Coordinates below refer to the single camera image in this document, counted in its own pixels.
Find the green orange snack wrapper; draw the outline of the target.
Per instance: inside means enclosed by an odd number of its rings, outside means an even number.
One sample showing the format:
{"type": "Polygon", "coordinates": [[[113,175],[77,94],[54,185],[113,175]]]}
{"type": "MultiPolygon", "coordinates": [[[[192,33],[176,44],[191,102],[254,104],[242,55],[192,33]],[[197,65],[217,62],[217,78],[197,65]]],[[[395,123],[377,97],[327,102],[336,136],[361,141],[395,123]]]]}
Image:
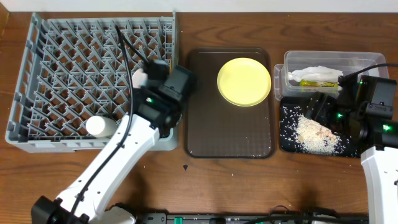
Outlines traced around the green orange snack wrapper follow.
{"type": "Polygon", "coordinates": [[[300,86],[320,87],[320,88],[338,88],[337,83],[323,82],[323,81],[301,80],[299,85],[300,86]]]}

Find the white napkin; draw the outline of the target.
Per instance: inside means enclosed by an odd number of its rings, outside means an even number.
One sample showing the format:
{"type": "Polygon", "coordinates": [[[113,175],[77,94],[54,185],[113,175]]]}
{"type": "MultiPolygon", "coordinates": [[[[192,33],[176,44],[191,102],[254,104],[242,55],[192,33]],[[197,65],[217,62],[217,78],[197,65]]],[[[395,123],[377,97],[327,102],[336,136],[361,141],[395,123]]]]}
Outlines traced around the white napkin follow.
{"type": "Polygon", "coordinates": [[[343,76],[342,71],[323,66],[307,67],[301,70],[288,72],[288,79],[296,82],[306,80],[336,83],[341,76],[343,76]]]}

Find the yellow plate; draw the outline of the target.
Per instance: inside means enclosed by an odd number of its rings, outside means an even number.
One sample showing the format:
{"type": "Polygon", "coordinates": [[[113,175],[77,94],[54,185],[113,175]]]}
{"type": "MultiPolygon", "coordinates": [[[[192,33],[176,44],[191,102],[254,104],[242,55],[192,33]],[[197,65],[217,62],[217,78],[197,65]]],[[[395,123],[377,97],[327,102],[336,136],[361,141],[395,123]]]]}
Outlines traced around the yellow plate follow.
{"type": "Polygon", "coordinates": [[[271,76],[257,60],[241,57],[226,62],[219,70],[217,87],[229,103],[255,106],[264,101],[271,91],[271,76]]]}

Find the white paper cup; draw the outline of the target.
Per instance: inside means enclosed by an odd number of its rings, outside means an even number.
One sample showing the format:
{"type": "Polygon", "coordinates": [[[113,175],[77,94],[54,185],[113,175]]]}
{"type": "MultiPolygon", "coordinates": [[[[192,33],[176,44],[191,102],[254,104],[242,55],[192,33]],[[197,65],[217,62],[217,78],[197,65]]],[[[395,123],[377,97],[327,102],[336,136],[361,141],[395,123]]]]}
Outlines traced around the white paper cup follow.
{"type": "Polygon", "coordinates": [[[117,123],[103,116],[92,116],[86,121],[86,130],[95,138],[109,138],[117,130],[117,123]]]}

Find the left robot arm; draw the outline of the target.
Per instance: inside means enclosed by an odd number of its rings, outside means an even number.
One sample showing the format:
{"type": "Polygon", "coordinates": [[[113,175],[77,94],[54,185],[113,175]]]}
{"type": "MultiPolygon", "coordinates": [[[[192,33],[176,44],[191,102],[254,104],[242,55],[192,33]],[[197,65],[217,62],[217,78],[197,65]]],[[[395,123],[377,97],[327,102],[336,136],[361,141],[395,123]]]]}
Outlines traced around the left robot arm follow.
{"type": "Polygon", "coordinates": [[[194,89],[195,75],[177,65],[171,75],[152,81],[136,71],[129,76],[134,111],[126,114],[93,162],[55,200],[41,196],[31,209],[32,223],[136,223],[110,199],[138,160],[178,125],[194,89]]]}

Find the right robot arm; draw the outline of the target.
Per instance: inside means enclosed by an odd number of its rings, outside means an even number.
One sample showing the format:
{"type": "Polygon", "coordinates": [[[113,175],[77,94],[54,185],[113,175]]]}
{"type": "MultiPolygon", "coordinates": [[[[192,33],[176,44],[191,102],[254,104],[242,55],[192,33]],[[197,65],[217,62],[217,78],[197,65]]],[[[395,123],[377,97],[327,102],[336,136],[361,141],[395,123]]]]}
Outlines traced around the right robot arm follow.
{"type": "Polygon", "coordinates": [[[325,93],[314,93],[304,115],[350,138],[366,178],[370,223],[397,223],[397,122],[395,80],[363,76],[350,105],[325,93]]]}

